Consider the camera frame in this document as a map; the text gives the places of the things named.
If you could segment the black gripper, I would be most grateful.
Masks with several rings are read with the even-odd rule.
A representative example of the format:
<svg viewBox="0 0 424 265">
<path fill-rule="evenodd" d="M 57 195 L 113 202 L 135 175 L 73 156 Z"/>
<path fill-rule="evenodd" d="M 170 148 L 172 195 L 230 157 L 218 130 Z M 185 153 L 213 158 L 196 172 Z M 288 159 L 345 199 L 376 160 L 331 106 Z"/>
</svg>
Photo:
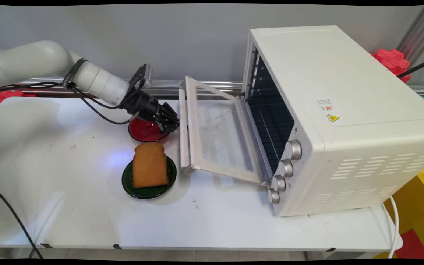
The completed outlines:
<svg viewBox="0 0 424 265">
<path fill-rule="evenodd" d="M 128 92 L 122 100 L 122 108 L 146 121 L 155 121 L 162 134 L 170 134 L 179 126 L 178 114 L 172 107 L 166 102 L 160 104 L 158 99 L 142 89 Z"/>
</svg>

